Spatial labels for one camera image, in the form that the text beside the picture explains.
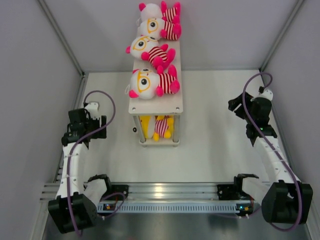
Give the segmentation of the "yellow plush striped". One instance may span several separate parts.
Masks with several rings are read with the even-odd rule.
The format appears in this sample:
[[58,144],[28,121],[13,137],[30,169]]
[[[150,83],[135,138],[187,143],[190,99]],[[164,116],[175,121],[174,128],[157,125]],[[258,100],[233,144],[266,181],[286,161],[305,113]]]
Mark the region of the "yellow plush striped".
[[155,120],[153,140],[158,142],[160,138],[170,139],[174,133],[174,118],[169,115],[159,115]]

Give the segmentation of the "white plush pink striped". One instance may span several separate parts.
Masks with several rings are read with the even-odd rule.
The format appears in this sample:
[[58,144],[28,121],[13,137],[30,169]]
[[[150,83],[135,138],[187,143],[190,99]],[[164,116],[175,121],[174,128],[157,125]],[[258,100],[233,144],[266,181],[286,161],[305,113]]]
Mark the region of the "white plush pink striped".
[[148,18],[138,28],[138,36],[149,36],[156,40],[177,41],[181,34],[182,27],[179,23],[172,23],[162,18]]
[[160,5],[155,3],[140,3],[138,6],[141,21],[151,18],[160,18],[170,23],[180,23],[181,3],[175,2],[172,7],[162,0]]

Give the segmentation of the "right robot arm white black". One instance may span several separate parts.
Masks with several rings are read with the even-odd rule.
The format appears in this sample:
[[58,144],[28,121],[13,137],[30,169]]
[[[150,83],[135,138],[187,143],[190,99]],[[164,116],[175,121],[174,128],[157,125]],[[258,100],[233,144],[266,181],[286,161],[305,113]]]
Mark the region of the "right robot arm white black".
[[228,109],[246,121],[246,136],[269,180],[264,183],[256,175],[239,175],[241,180],[233,186],[233,192],[240,199],[252,197],[268,223],[305,224],[313,189],[293,173],[281,151],[276,131],[269,124],[272,100],[273,93],[267,88],[257,96],[245,92],[228,101]]

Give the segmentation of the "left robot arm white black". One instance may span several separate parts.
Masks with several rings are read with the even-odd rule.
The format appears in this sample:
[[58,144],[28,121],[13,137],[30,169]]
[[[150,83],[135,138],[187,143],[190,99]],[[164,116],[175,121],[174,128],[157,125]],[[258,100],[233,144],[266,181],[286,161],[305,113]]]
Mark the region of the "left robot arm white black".
[[90,141],[106,139],[107,117],[99,113],[96,102],[69,111],[68,117],[67,131],[61,138],[63,168],[60,185],[55,199],[48,203],[48,211],[60,233],[76,232],[80,235],[84,229],[95,225],[100,200],[107,200],[113,194],[106,174],[84,177]]

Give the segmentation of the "white two-tier shelf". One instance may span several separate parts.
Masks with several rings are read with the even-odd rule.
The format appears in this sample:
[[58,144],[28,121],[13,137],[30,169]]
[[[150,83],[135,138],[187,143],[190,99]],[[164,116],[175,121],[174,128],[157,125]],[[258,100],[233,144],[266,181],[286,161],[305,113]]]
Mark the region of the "white two-tier shelf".
[[[140,98],[129,97],[128,112],[133,116],[135,129],[137,131],[140,144],[145,146],[176,146],[179,144],[180,134],[180,116],[183,112],[183,91],[181,78],[181,53],[180,42],[176,41],[158,41],[160,45],[168,44],[169,49],[176,51],[175,58],[170,65],[174,65],[177,70],[177,78],[180,83],[180,90],[176,94],[164,94],[162,97],[155,96],[152,99],[144,100]],[[134,69],[148,68],[156,72],[157,70],[151,66],[148,61],[135,58]],[[172,116],[174,119],[173,135],[169,139],[160,138],[159,141],[153,139],[144,139],[142,128],[138,116]]]

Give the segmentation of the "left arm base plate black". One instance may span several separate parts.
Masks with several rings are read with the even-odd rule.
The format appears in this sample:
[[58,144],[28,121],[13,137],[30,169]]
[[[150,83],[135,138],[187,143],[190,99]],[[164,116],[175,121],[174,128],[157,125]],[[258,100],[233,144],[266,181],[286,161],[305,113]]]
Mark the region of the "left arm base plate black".
[[108,190],[107,195],[112,195],[107,200],[110,201],[122,201],[123,198],[127,198],[129,194],[129,185],[127,184],[113,184]]

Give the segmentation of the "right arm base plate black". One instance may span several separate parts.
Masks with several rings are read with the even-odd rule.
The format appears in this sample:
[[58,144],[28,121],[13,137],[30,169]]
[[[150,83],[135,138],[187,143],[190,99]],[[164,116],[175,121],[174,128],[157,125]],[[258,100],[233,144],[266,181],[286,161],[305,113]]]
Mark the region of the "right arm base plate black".
[[217,196],[220,201],[251,200],[251,196],[235,184],[218,184]]

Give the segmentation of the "aluminium front rail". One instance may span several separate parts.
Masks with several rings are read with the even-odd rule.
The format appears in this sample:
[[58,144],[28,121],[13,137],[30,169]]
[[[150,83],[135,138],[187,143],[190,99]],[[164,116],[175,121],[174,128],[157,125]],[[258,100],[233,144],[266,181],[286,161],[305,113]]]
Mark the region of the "aluminium front rail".
[[172,202],[172,201],[220,201],[217,194],[217,185],[233,184],[232,182],[173,182],[173,183],[105,183],[98,179],[90,183],[84,183],[77,189],[76,185],[70,185],[70,193],[95,192],[106,197],[112,185],[129,185],[126,199],[131,202]]

